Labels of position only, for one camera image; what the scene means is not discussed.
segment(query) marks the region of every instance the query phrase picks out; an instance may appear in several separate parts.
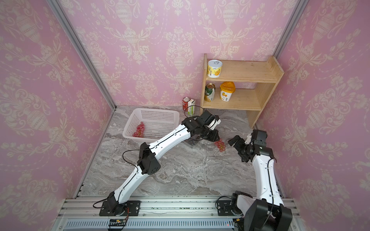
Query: coca-cola can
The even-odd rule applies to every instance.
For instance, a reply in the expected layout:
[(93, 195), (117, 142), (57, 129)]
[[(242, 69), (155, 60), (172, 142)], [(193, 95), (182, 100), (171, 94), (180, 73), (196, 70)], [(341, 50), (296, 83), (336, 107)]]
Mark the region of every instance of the coca-cola can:
[(182, 99), (182, 110), (188, 111), (188, 102), (190, 101), (189, 97), (185, 97)]

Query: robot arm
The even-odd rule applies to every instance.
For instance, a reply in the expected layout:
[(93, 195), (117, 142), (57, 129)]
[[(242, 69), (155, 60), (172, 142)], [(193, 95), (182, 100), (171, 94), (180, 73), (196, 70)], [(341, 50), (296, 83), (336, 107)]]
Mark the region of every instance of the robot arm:
[(212, 115), (209, 111), (204, 111), (201, 116), (192, 116), (185, 118), (181, 124), (172, 132), (147, 145), (141, 144), (139, 160), (136, 168), (125, 182), (115, 191), (111, 192), (105, 203), (106, 208), (113, 215), (119, 215), (124, 210), (126, 202), (134, 190), (149, 175), (153, 175), (160, 168), (158, 160), (175, 145), (190, 138), (193, 135), (200, 135), (203, 139), (212, 142), (218, 141), (218, 130), (214, 128), (220, 124), (217, 115)]
[(274, 155), (272, 149), (266, 147), (266, 138), (265, 131), (253, 130), (250, 140), (245, 141), (240, 136), (235, 136), (228, 141), (230, 146), (234, 145), (242, 162), (252, 161), (257, 184), (255, 199), (236, 191), (231, 204), (233, 208), (238, 208), (245, 215), (244, 230), (285, 231), (292, 221), (292, 211), (284, 207), (278, 193), (273, 170)]

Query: marble floor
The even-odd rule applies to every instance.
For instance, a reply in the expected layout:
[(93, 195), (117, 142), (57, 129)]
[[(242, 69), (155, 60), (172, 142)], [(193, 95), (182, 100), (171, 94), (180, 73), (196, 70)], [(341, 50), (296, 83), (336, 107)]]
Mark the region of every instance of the marble floor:
[[(122, 153), (138, 149), (141, 143), (122, 136), (125, 124), (135, 108), (121, 106), (113, 115), (108, 131), (87, 173), (79, 196), (107, 196), (118, 188), (131, 174), (134, 167), (122, 159)], [(182, 107), (152, 107), (180, 112)], [(221, 124), (216, 129), (223, 140), (235, 135), (246, 138), (252, 130), (248, 126), (245, 111), (209, 109), (219, 115)], [(136, 163), (139, 152), (125, 153), (125, 158)], [(230, 146), (225, 152), (209, 141), (202, 140), (196, 146), (181, 142), (169, 150), (160, 160), (160, 170), (146, 178), (134, 191), (141, 195), (231, 195), (235, 190), (256, 195), (256, 177), (250, 162), (242, 163), (237, 151)]]

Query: floral wallpaper pattern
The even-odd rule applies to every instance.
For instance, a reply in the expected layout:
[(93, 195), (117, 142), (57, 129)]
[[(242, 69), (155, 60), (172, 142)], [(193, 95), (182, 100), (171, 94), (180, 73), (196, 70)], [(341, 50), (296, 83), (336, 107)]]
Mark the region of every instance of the floral wallpaper pattern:
[(370, 41), (365, 0), (310, 0), (257, 122), (307, 230), (370, 230)]
[(46, 1), (0, 1), (0, 26), (0, 223), (50, 230), (111, 109)]
[(59, 1), (117, 105), (199, 100), (204, 53), (212, 59), (267, 60), (297, 2)]

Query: grape bunch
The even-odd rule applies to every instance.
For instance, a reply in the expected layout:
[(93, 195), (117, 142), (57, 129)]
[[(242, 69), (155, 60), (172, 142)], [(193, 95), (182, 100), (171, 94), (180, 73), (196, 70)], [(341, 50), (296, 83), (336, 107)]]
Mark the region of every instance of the grape bunch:
[(220, 149), (220, 152), (223, 152), (226, 150), (226, 145), (225, 143), (222, 141), (222, 139), (220, 139), (219, 141), (216, 141), (215, 142), (215, 145), (217, 146), (218, 149)]
[(144, 130), (145, 130), (144, 122), (140, 122), (140, 124), (136, 128), (136, 132), (134, 132), (134, 134), (132, 136), (143, 138), (144, 137)]

